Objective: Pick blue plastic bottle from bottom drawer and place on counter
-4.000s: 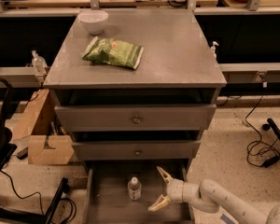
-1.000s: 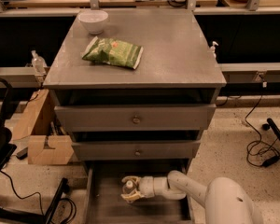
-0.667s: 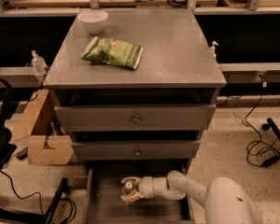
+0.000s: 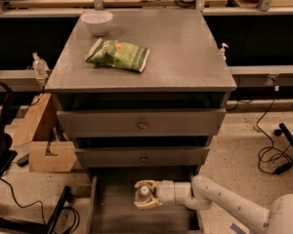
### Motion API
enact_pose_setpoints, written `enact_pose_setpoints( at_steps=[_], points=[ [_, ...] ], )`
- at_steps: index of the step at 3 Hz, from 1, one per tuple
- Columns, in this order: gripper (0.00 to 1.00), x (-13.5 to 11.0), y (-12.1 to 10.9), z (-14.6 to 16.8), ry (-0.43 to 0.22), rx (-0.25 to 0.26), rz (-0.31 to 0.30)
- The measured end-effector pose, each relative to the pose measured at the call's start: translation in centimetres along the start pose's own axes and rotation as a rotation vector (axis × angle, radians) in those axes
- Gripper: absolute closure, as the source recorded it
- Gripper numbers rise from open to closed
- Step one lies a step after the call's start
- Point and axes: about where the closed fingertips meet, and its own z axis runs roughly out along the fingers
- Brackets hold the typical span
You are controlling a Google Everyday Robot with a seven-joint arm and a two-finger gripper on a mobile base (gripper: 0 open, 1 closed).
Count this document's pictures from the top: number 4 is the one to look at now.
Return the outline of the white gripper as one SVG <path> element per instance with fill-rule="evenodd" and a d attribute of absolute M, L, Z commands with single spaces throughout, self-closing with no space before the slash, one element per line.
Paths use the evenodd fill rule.
<path fill-rule="evenodd" d="M 142 186 L 147 186 L 151 190 L 155 188 L 156 198 L 146 199 L 144 201 L 136 200 L 134 202 L 135 206 L 141 210 L 149 210 L 160 205 L 171 205 L 175 203 L 175 182 L 173 180 L 140 180 L 135 184 L 135 188 L 140 188 Z"/>

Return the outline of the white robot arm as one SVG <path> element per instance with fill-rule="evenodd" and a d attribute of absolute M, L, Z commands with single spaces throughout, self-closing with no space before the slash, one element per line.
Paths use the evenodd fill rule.
<path fill-rule="evenodd" d="M 134 204 L 140 210 L 179 204 L 205 211 L 215 203 L 254 234 L 293 234 L 293 194 L 278 197 L 266 209 L 203 175 L 191 182 L 140 180 L 135 188 Z"/>

